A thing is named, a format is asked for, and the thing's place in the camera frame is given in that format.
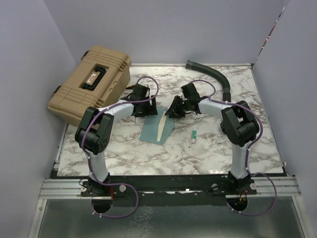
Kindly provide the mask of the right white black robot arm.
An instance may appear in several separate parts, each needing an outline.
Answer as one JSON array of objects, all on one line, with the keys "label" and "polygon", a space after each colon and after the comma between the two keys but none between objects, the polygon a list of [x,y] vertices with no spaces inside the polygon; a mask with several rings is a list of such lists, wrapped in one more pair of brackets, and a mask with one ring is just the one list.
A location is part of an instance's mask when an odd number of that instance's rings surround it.
[{"label": "right white black robot arm", "polygon": [[232,164],[228,172],[228,190],[238,194],[251,179],[249,172],[250,147],[259,140],[263,125],[248,103],[231,103],[201,97],[191,82],[181,87],[184,98],[175,96],[165,113],[171,119],[184,118],[188,113],[205,114],[222,120],[221,129],[232,143]]}]

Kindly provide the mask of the green white glue stick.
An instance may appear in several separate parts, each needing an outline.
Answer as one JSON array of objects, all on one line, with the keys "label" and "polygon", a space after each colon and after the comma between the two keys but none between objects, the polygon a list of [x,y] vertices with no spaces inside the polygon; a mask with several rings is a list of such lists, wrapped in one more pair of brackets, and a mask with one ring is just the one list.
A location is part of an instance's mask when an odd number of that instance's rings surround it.
[{"label": "green white glue stick", "polygon": [[196,136],[197,136],[196,130],[192,130],[191,143],[193,143],[193,144],[196,143]]}]

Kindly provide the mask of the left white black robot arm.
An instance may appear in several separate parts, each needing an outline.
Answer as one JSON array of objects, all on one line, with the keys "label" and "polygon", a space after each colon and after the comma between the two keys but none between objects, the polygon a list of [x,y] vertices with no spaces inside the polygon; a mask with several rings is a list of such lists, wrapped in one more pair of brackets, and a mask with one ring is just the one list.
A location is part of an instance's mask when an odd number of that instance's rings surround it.
[{"label": "left white black robot arm", "polygon": [[132,93],[113,105],[99,109],[88,107],[85,110],[75,133],[75,141],[88,159],[89,177],[94,180],[92,190],[97,195],[102,196],[109,191],[105,149],[113,124],[130,116],[138,118],[157,114],[156,95],[151,96],[150,88],[140,84],[136,84]]}]

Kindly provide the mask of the teal paper envelope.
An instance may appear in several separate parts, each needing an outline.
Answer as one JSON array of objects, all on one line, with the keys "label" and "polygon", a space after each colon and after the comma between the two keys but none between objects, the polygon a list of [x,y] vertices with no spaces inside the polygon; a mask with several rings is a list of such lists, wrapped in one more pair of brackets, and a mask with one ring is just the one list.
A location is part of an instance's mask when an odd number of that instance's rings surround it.
[{"label": "teal paper envelope", "polygon": [[148,116],[145,118],[139,140],[143,142],[163,145],[174,129],[174,121],[173,119],[170,119],[166,116],[167,118],[161,140],[160,142],[157,142],[158,124],[161,119],[162,113],[164,111],[167,111],[167,108],[157,108],[157,111],[157,115]]}]

